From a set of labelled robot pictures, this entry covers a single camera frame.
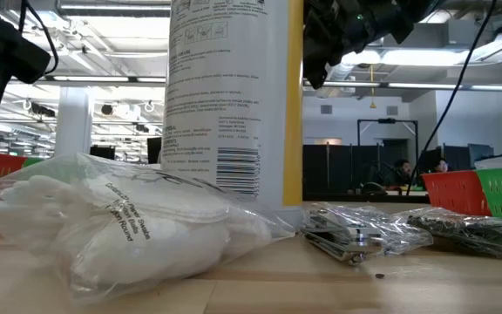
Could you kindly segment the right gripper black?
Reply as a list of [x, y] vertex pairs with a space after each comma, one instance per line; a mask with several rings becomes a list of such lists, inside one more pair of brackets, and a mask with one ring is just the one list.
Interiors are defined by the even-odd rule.
[[310, 0], [304, 7], [303, 77], [323, 87], [343, 53], [392, 36], [402, 43], [444, 0]]

